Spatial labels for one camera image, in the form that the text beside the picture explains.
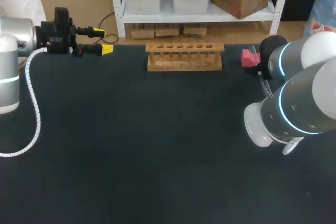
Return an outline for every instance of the white coiled cable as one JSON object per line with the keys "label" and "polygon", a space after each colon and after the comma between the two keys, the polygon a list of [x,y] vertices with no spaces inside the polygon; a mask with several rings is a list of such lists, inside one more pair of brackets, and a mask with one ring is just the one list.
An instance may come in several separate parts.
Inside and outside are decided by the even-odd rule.
{"label": "white coiled cable", "polygon": [[26,81],[27,81],[30,97],[31,97],[31,100],[33,102],[35,115],[36,115],[35,135],[34,135],[33,139],[31,140],[31,142],[26,147],[24,147],[22,150],[20,150],[18,152],[13,152],[13,153],[0,153],[0,157],[15,157],[15,156],[18,156],[18,155],[21,155],[21,154],[25,153],[30,148],[32,148],[32,146],[36,143],[36,141],[38,139],[38,136],[40,135],[41,117],[40,117],[40,111],[38,109],[38,104],[37,104],[37,101],[36,101],[36,97],[35,97],[35,94],[34,94],[33,86],[31,84],[31,80],[30,80],[29,67],[30,67],[30,63],[31,63],[32,59],[41,52],[47,52],[47,48],[43,47],[43,48],[39,48],[39,49],[33,51],[27,59],[26,68],[25,68]]}

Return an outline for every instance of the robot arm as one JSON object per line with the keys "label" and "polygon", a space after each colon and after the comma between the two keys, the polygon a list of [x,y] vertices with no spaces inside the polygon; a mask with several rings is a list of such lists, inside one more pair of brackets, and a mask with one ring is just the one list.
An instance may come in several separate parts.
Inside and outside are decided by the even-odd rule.
{"label": "robot arm", "polygon": [[244,112],[252,141],[298,143],[336,129],[336,34],[323,32],[275,49],[268,71],[285,84]]}
{"label": "robot arm", "polygon": [[103,55],[113,45],[77,44],[76,35],[103,38],[105,31],[93,27],[76,28],[66,8],[55,8],[52,22],[33,26],[30,19],[0,17],[0,114],[15,110],[19,105],[18,56],[29,56],[34,50],[47,48],[50,54],[81,57],[84,53]]}

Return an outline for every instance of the dark tablecloth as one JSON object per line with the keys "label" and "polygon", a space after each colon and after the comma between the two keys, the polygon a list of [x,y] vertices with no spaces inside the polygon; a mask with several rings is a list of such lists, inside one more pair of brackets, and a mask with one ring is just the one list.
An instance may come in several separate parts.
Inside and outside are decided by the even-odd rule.
{"label": "dark tablecloth", "polygon": [[[41,134],[0,159],[1,223],[333,223],[335,133],[288,156],[255,146],[243,111],[264,95],[239,67],[243,48],[226,46],[221,72],[148,73],[143,46],[36,56]],[[0,115],[2,152],[34,135],[20,84],[19,108]]]}

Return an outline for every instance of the cable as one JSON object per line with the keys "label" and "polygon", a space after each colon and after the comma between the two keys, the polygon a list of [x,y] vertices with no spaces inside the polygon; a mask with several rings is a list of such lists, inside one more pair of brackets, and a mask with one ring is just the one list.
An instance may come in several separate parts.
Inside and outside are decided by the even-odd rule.
{"label": "cable", "polygon": [[[110,16],[113,15],[113,14],[114,14],[114,12],[112,12],[112,13],[106,15],[106,16],[101,20],[101,22],[99,23],[99,27],[98,27],[98,28],[101,29],[101,24],[104,22],[104,20],[107,19],[108,17],[110,17]],[[113,42],[109,42],[109,41],[104,40],[105,38],[110,37],[110,36],[115,36],[117,39],[116,39],[115,41],[113,41]],[[114,43],[116,43],[116,42],[119,40],[119,36],[116,35],[116,34],[107,34],[107,35],[105,36],[105,38],[100,38],[100,39],[98,39],[96,42],[94,42],[94,43],[92,43],[92,44],[96,44],[96,43],[98,43],[98,42],[101,41],[101,40],[104,41],[106,44],[114,44]]]}
{"label": "cable", "polygon": [[36,101],[36,97],[35,97],[35,94],[34,94],[33,86],[31,84],[31,80],[30,80],[29,67],[30,67],[31,60],[41,52],[47,52],[47,48],[43,47],[43,48],[40,48],[40,49],[37,49],[37,50],[33,51],[27,59],[26,68],[25,68],[28,90],[29,90],[29,93],[30,93],[31,100],[33,102],[35,115],[36,115],[35,135],[34,135],[33,139],[31,140],[31,142],[25,148],[23,148],[22,150],[20,150],[18,152],[13,152],[13,153],[0,153],[0,157],[15,157],[15,156],[18,156],[18,155],[21,155],[21,154],[25,153],[30,148],[32,148],[32,146],[36,143],[36,141],[38,139],[38,136],[40,135],[41,117],[40,117],[40,111],[38,109],[38,104],[37,104],[37,101]]}

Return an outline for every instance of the shelf leg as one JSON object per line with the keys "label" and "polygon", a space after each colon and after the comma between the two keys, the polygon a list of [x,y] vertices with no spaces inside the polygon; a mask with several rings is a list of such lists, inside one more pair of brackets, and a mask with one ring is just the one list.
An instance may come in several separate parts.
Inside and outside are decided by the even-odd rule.
{"label": "shelf leg", "polygon": [[269,34],[271,35],[277,34],[280,20],[281,20],[282,10],[284,9],[284,5],[285,5],[285,1],[286,0],[277,0],[277,4],[275,7],[275,13],[274,13],[273,21],[272,21],[272,26],[269,32]]}

